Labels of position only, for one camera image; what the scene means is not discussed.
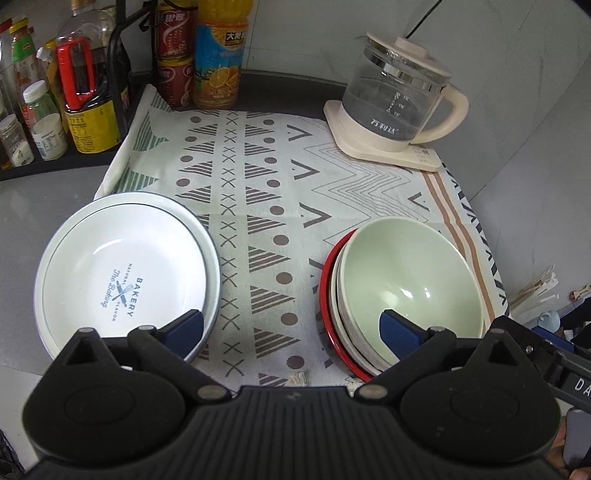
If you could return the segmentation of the person's left hand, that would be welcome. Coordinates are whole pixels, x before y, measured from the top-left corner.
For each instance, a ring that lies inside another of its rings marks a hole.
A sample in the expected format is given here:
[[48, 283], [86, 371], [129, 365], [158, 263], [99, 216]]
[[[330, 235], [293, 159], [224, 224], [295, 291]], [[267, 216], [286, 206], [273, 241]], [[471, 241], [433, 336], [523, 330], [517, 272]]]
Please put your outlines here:
[[569, 470], [563, 458], [563, 451], [566, 437], [566, 426], [562, 422], [560, 424], [557, 435], [553, 441], [552, 447], [549, 450], [546, 460], [556, 468], [565, 478], [570, 480], [590, 480], [591, 472], [589, 467], [579, 468], [576, 470]]

